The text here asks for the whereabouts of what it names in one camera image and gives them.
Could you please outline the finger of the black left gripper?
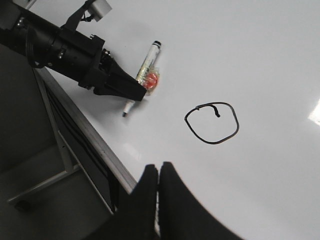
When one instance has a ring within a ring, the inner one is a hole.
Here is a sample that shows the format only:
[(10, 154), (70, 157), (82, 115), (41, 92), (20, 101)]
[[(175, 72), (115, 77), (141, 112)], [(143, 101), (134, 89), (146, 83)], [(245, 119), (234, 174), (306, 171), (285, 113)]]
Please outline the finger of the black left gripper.
[(144, 98), (146, 89), (115, 61), (101, 64), (99, 70), (102, 78), (94, 86), (94, 94), (122, 97), (139, 102)]

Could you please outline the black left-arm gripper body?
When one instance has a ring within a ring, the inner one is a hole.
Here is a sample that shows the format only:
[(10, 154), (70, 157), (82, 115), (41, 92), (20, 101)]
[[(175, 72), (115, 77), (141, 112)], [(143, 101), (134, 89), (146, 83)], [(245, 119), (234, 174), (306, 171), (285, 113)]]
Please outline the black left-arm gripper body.
[(48, 67), (83, 88), (118, 89), (118, 64), (103, 49), (104, 40), (55, 25), (48, 29)]

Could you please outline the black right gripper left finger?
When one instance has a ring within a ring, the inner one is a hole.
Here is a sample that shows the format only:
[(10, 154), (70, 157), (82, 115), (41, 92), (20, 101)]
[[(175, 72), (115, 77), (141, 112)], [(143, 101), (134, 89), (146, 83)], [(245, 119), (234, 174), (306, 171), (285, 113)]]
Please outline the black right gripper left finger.
[(153, 240), (156, 236), (155, 215), (158, 170), (153, 164), (144, 171), (126, 204), (86, 240)]

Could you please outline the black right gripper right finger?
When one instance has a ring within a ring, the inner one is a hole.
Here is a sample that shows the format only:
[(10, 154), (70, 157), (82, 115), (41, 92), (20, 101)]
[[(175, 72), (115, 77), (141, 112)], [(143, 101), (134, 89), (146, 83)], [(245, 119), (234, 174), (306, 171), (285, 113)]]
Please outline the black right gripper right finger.
[(159, 175), (158, 220), (162, 240), (240, 240), (193, 196), (171, 162)]

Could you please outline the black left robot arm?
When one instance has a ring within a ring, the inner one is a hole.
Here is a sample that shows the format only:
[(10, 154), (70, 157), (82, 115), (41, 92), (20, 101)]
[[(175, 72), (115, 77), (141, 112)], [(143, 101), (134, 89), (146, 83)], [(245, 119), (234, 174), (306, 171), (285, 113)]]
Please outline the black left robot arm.
[[(87, 0), (62, 26), (56, 26), (10, 0), (0, 3), (0, 42), (25, 56), (30, 66), (48, 67), (93, 89), (96, 95), (110, 95), (141, 101), (146, 89), (127, 74), (104, 49), (104, 40), (77, 31), (80, 22), (101, 20), (109, 11), (104, 0)], [(91, 233), (90, 240), (152, 240), (158, 170), (152, 164), (128, 197), (128, 203)]]

